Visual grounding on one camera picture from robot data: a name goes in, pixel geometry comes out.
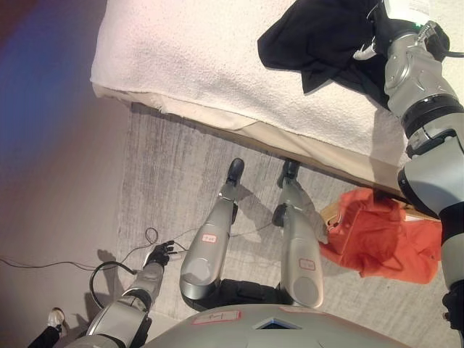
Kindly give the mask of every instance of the white towel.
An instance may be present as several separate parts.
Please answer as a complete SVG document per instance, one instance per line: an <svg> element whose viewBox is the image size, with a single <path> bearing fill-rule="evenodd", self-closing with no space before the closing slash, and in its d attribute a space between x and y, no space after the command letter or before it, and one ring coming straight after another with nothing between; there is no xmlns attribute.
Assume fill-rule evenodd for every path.
<svg viewBox="0 0 464 348"><path fill-rule="evenodd" d="M188 102L191 112L184 107L181 116L210 124L198 108L205 107L209 118L217 115L215 126L224 119L222 128L260 120L393 165L404 162L403 130L389 112L336 83L304 95L299 73L262 66L257 39L292 3L108 0L91 81L152 93L161 109ZM452 49L464 51L464 1L433 0L431 13ZM444 76L462 98L463 61L446 59ZM230 115L239 121L226 120Z"/></svg>

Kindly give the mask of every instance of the white sneaker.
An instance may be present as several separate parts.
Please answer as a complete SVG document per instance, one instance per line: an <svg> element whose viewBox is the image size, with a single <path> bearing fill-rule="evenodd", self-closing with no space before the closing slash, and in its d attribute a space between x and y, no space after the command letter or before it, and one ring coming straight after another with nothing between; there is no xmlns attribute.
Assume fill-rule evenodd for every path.
<svg viewBox="0 0 464 348"><path fill-rule="evenodd" d="M56 328L58 332L62 333L64 321L65 314L58 307L55 307L49 313L49 322L47 325Z"/></svg>

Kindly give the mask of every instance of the orange cloth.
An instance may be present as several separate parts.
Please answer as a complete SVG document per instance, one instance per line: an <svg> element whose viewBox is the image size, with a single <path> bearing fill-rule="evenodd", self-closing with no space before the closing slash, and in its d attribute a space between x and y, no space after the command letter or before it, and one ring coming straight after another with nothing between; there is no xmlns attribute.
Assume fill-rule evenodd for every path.
<svg viewBox="0 0 464 348"><path fill-rule="evenodd" d="M341 195L339 223L328 227L322 255L361 277L383 276L429 283L440 261L442 224L405 221L405 211L391 199L374 200L360 188Z"/></svg>

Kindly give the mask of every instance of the beige sheet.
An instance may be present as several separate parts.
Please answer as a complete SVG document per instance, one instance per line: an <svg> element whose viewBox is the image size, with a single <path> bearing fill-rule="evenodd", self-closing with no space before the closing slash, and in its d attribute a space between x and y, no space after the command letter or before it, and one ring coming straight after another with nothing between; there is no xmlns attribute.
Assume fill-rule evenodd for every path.
<svg viewBox="0 0 464 348"><path fill-rule="evenodd" d="M180 115L220 131L243 136L266 150L274 149L280 155L293 154L292 157L300 162L316 165L358 183L375 185L393 194L400 194L397 184L399 168L363 154L232 112L186 103L159 94L115 91L96 84L94 91L97 96L112 97L126 103L139 102L164 113Z"/></svg>

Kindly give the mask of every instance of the black pants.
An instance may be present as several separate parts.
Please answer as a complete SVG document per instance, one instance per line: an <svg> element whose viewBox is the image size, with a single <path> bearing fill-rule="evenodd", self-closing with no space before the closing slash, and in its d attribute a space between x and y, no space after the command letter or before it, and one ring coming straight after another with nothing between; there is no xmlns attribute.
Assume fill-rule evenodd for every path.
<svg viewBox="0 0 464 348"><path fill-rule="evenodd" d="M29 345L29 348L52 348L59 340L56 328L47 326L45 330Z"/></svg>

